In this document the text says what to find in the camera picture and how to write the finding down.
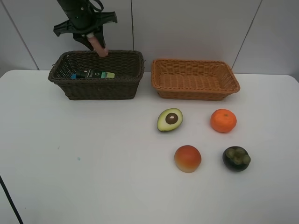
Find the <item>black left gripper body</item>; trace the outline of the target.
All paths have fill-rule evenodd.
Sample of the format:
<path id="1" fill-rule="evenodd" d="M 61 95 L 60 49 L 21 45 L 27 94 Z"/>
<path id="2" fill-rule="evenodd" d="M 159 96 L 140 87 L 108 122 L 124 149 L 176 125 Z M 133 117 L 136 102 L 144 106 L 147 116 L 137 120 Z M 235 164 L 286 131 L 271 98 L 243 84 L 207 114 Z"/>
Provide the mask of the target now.
<path id="1" fill-rule="evenodd" d="M 89 34 L 98 32 L 103 29 L 103 25 L 107 23 L 117 22 L 115 12 L 91 12 L 91 11 L 65 11 L 68 20 L 55 25 L 53 28 L 56 36 L 65 33 L 72 34 Z"/>

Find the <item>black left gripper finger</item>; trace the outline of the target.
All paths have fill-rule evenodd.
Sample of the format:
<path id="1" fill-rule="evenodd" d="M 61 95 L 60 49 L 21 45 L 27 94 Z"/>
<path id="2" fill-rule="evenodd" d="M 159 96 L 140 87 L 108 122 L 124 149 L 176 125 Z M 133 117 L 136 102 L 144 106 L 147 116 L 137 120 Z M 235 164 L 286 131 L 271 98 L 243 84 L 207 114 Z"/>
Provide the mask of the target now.
<path id="1" fill-rule="evenodd" d="M 103 34 L 103 26 L 99 26 L 96 30 L 94 30 L 93 34 L 94 37 L 97 39 L 97 42 L 99 43 L 96 44 L 96 46 L 101 46 L 103 49 L 106 49 L 106 42 Z"/>
<path id="2" fill-rule="evenodd" d="M 83 44 L 84 46 L 86 46 L 90 51 L 94 51 L 93 46 L 90 44 L 90 42 L 88 41 L 88 39 L 81 34 L 73 34 L 73 39 L 81 44 Z"/>

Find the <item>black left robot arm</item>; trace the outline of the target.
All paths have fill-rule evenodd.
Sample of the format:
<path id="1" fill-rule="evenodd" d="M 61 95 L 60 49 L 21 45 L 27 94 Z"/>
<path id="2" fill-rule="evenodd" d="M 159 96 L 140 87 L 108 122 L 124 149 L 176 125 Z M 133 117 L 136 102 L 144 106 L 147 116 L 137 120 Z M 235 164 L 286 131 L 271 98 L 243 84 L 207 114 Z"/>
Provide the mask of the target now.
<path id="1" fill-rule="evenodd" d="M 59 0 L 58 3 L 68 20 L 55 25 L 56 36 L 71 33 L 73 39 L 85 45 L 91 51 L 95 50 L 100 57 L 105 57 L 106 43 L 103 35 L 103 25 L 117 23 L 115 12 L 103 12 L 104 6 L 97 0 L 97 8 L 89 0 Z"/>

